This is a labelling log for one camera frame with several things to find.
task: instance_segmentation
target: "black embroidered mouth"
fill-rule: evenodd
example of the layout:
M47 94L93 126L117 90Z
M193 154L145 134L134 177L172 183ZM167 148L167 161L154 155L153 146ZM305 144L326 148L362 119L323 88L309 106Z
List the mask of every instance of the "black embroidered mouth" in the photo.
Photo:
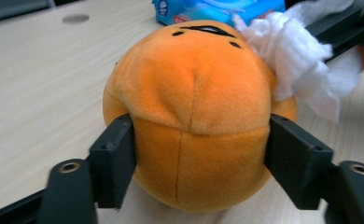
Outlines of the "black embroidered mouth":
M186 30L196 30L196 31L202 31L202 32L207 32L210 34L214 34L214 35L225 35L225 36L229 36L229 37L233 37L235 38L234 35L229 34L228 32L216 27L216 26L211 26L211 25L204 25L204 26L182 26L181 29L186 29Z

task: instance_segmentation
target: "stuffed toy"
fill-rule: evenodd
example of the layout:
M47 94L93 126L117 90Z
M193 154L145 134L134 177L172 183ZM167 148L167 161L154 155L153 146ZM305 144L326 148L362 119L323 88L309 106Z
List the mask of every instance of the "stuffed toy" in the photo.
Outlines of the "stuffed toy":
M238 204L271 176L264 165L271 113L296 119L293 97L275 101L274 72L227 24L188 21L135 44L106 82L108 125L129 113L134 179L189 212Z

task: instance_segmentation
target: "blue package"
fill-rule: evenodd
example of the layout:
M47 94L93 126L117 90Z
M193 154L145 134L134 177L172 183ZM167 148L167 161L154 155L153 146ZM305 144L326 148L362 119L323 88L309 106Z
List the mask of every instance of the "blue package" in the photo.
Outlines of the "blue package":
M152 3L156 10L156 20L165 25L211 20L233 26L233 13L249 24L270 12L285 11L284 0L153 0Z

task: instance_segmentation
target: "wooden table surface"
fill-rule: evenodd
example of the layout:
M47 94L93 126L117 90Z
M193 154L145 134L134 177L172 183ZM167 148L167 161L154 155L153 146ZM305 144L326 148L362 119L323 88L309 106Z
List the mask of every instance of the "wooden table surface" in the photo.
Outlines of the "wooden table surface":
M70 15L88 15L65 23ZM161 28L151 1L81 1L0 22L0 208L46 186L51 167L84 159L105 129L102 92L115 62ZM343 99L339 123L299 104L298 123L335 150L334 162L364 162L364 73ZM135 182L118 212L98 210L100 223L324 223L296 209L272 179L231 209L190 214L168 207Z

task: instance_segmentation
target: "white tissue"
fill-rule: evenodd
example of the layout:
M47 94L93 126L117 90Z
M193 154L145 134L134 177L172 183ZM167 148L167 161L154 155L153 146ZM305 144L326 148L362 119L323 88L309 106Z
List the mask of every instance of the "white tissue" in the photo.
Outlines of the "white tissue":
M353 0L301 2L287 12L273 12L249 26L233 16L234 26L246 42L274 70L278 86L275 100L292 95L307 103L319 116L338 121L341 97L359 82L361 62L350 49L325 64L331 46L319 43L304 28L333 12L345 10Z

